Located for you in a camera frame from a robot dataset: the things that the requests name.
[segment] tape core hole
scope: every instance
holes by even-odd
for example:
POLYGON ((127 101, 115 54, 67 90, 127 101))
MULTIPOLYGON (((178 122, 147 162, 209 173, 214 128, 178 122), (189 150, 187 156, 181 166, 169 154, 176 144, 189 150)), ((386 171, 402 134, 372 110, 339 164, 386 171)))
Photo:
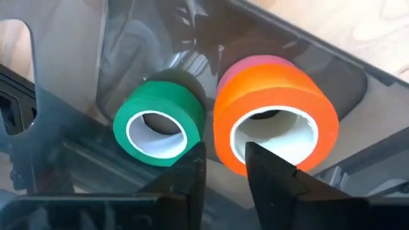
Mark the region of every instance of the tape core hole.
POLYGON ((181 124, 171 116, 159 111, 142 111, 133 115, 127 123, 127 137, 132 146, 153 158, 168 159, 178 156, 187 146, 187 135, 181 124), (149 127, 144 115, 162 116, 172 121, 179 129, 175 134, 162 134, 149 127))
POLYGON ((303 162, 318 142, 318 126, 306 112, 288 106, 268 106, 243 115, 232 127, 230 147, 245 164, 245 143, 256 142, 287 162, 303 162), (256 114, 274 114, 254 119, 256 114))

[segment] tape roll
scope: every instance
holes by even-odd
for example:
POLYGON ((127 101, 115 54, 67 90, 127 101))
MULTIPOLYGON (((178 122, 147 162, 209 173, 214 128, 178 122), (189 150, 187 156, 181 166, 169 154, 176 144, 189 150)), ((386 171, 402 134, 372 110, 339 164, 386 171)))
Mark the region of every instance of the tape roll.
POLYGON ((332 104, 309 76, 280 64, 253 66, 235 75, 220 91, 213 116, 220 161, 244 176, 246 142, 308 171, 330 153, 339 125, 332 104), (251 119, 268 111, 280 112, 251 119))
POLYGON ((114 119, 114 134, 134 158, 155 166, 171 166, 201 141, 205 111, 186 88, 172 82, 151 81, 139 86, 114 119), (143 115, 158 114, 175 123, 180 132, 165 135, 151 129, 143 115))
POLYGON ((256 65, 262 65, 267 63, 277 63, 288 66, 294 66, 293 63, 285 60, 284 58, 273 56, 273 55, 254 55, 246 57, 234 65, 230 66, 220 78, 219 84, 217 85, 217 94, 220 93, 220 90, 238 73, 241 71, 256 65))

